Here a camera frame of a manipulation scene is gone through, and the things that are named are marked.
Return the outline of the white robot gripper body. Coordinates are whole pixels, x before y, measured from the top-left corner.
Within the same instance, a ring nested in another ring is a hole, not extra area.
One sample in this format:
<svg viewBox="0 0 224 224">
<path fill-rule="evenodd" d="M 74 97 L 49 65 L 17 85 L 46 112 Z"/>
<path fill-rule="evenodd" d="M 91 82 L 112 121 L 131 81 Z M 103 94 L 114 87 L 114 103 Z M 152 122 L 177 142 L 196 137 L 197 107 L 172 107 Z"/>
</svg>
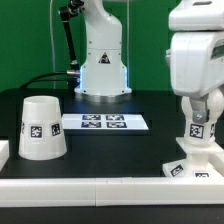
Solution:
<svg viewBox="0 0 224 224">
<path fill-rule="evenodd" d="M 170 77 L 176 95 L 193 98 L 224 84 L 224 31 L 174 34 Z"/>
</svg>

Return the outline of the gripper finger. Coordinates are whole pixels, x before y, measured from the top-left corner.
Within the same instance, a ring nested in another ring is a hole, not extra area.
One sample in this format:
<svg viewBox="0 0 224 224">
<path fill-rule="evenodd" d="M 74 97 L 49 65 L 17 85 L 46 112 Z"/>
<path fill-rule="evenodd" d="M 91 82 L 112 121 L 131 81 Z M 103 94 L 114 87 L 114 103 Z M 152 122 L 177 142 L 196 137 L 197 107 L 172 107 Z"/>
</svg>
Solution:
<svg viewBox="0 0 224 224">
<path fill-rule="evenodd" d="M 198 124 L 205 124 L 209 120 L 209 109 L 207 100 L 202 99 L 191 99 L 191 108 L 193 111 L 192 121 Z"/>
</svg>

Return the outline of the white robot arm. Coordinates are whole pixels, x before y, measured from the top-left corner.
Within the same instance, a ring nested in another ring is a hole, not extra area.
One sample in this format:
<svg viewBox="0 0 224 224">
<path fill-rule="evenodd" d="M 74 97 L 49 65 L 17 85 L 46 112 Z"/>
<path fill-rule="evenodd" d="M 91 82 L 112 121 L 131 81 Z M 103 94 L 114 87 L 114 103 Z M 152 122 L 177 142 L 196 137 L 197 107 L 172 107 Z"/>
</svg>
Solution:
<svg viewBox="0 0 224 224">
<path fill-rule="evenodd" d="M 188 97 L 192 120 L 209 120 L 208 95 L 224 84 L 224 0 L 181 0 L 169 14 L 171 86 Z"/>
</svg>

